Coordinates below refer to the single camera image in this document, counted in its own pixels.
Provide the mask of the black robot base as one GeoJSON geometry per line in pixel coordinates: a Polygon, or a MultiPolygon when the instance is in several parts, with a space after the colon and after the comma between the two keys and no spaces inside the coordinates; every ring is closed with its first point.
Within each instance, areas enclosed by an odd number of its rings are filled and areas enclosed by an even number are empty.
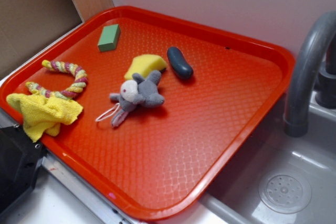
{"type": "Polygon", "coordinates": [[[44,154],[21,125],[1,128],[1,217],[35,189],[44,154]]]}

